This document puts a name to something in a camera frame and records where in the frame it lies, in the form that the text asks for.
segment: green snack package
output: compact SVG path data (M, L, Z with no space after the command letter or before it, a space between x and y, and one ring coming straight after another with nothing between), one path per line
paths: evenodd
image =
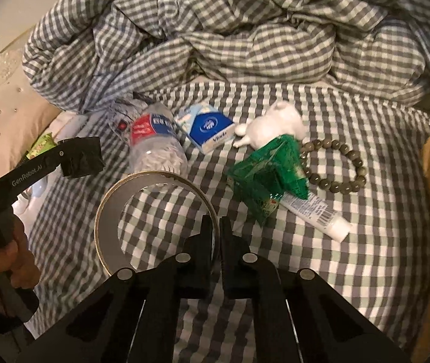
M42 135L37 139L30 151L27 153L27 158L32 160L33 157L36 157L47 150L53 149L55 146L56 144L51 133Z
M236 163L226 173L235 197L244 202L262 226L285 192L308 198L308 181L294 137L282 135Z

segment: red label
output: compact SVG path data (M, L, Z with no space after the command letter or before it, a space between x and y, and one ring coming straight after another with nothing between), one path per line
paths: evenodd
M144 115L138 118L131 125L131 144L135 145L141 139L155 134L156 131L151 125L151 115Z

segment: tape roll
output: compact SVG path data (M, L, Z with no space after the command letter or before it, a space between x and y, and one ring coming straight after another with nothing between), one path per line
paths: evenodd
M103 196L97 209L94 223L94 242L102 266L109 275L119 269L131 268L136 271L121 250L117 234L119 220L127 202L137 192L155 184L170 184L187 189L206 205L213 224L212 268L219 256L220 226L217 213L203 191L181 176L164 171L147 171L126 176L114 184Z

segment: screw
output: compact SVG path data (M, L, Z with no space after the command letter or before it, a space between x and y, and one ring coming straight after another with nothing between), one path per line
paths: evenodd
M311 269L302 269L299 275L303 280L310 281L314 278L314 272Z
M126 281L133 276L133 271L131 269L121 269L118 271L118 278L120 280Z
M257 255L254 253L245 253L243 254L242 259L245 263L254 263L257 262Z
M189 253L179 253L175 258L179 263L187 263L190 261L191 256Z

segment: bead bracelet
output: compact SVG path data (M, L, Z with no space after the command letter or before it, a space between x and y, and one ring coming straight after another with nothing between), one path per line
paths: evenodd
M308 161L308 153L311 151L318 151L323 149L339 150L340 153L346 156L356 168L356 178L349 182L330 181L327 178L322 178L319 174L313 173L310 168L306 166ZM338 140L331 140L331 138L324 138L323 140L314 139L312 142L304 143L299 155L303 165L304 173L309 179L311 184L317 185L324 191L331 191L334 194L341 192L342 194L349 194L350 192L358 192L366 184L366 174L368 170L363 166L363 160L357 151L350 150L347 144L341 143Z

